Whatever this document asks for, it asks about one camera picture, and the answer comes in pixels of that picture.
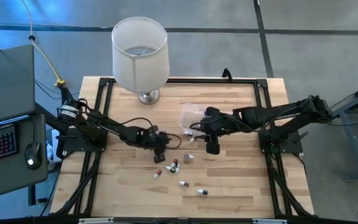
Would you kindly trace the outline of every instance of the lamp base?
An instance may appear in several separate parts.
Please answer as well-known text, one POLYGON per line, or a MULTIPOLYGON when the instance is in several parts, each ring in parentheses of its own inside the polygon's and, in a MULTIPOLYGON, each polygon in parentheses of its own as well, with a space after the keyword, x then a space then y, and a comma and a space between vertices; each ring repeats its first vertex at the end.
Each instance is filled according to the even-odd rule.
POLYGON ((152 105, 160 99, 160 90, 154 90, 150 93, 141 93, 137 95, 139 101, 144 105, 152 105))

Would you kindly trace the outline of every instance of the computer mouse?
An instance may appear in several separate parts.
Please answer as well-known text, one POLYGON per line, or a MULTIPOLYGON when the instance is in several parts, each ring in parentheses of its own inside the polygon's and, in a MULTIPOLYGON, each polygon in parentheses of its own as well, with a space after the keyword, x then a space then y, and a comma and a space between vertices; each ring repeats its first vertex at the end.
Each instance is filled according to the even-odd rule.
POLYGON ((37 142, 30 143, 24 150, 24 159, 27 168, 38 169, 42 164, 41 145, 37 142))

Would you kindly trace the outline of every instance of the white lampshade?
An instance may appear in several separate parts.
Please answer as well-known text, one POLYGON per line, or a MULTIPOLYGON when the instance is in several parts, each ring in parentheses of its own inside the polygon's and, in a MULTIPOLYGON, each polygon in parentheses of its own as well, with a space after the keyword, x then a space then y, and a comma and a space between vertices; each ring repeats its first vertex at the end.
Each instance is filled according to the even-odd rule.
POLYGON ((111 33, 112 74, 118 84, 137 94, 158 90, 168 80, 165 29, 152 19, 131 17, 111 33))

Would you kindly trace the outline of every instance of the gray floor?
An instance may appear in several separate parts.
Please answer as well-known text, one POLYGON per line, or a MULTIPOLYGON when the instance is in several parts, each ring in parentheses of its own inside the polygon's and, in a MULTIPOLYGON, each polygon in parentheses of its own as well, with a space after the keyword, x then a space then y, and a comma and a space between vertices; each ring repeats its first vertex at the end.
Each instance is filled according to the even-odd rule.
MULTIPOLYGON (((252 0, 27 0, 35 24, 112 27, 129 16, 147 16, 164 27, 257 28, 252 0)), ((358 1, 260 0, 266 29, 358 30, 358 1)), ((0 24, 28 24, 19 0, 0 0, 0 24)), ((84 75, 112 75, 108 32, 35 32, 72 92, 84 75)), ((27 31, 0 30, 0 48, 28 44, 27 31)), ((358 36, 268 35, 274 77, 284 78, 290 101, 320 95, 331 105, 358 90, 358 36)), ((266 77, 258 34, 172 34, 168 36, 172 76, 218 77, 229 68, 235 77, 266 77)), ((36 79, 52 86, 46 61, 35 54, 36 79)), ((56 113, 59 101, 39 89, 37 101, 56 113)), ((354 160, 342 128, 312 124, 302 129, 305 162, 315 213, 357 220, 358 181, 343 182, 354 160)), ((39 184, 49 195, 54 181, 39 184)), ((39 215, 41 206, 26 207, 26 190, 0 196, 0 218, 39 215), (24 207, 12 207, 21 202, 24 207)))

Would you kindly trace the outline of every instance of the wooden table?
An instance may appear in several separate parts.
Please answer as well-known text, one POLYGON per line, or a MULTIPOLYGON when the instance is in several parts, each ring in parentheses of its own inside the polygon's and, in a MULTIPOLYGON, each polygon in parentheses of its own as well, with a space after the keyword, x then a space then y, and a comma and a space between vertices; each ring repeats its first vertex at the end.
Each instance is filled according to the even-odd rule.
MULTIPOLYGON (((90 107, 96 99, 99 78, 84 77, 83 80, 80 97, 86 98, 90 107)), ((267 80, 272 106, 288 103, 283 79, 267 80)), ((165 152, 167 161, 154 164, 152 151, 130 147, 110 134, 99 167, 92 216, 273 217, 265 158, 260 152, 256 133, 219 138, 221 153, 215 156, 205 152, 202 140, 190 144, 178 125, 182 107, 187 102, 231 113, 234 108, 255 106, 254 95, 253 86, 247 84, 167 83, 161 87, 160 100, 146 106, 140 104, 135 94, 114 84, 110 118, 123 122, 146 117, 160 130, 181 136, 183 144, 176 150, 165 152), (184 161, 185 153, 195 158, 184 161), (165 170, 174 158, 181 162, 178 174, 165 170), (163 171, 162 175, 153 179, 159 169, 163 171), (183 180, 190 183, 189 188, 179 186, 179 181, 183 180), (208 190, 208 196, 197 194, 198 189, 208 190)), ((131 125, 149 126, 145 121, 134 121, 131 125)), ((76 152, 64 160, 51 212, 61 208, 77 187, 83 157, 83 152, 76 152)), ((288 187, 305 209, 313 213, 302 163, 294 155, 284 154, 283 164, 288 187)), ((278 195, 280 208, 284 210, 281 191, 278 195)), ((86 199, 87 193, 83 197, 83 207, 86 199)))

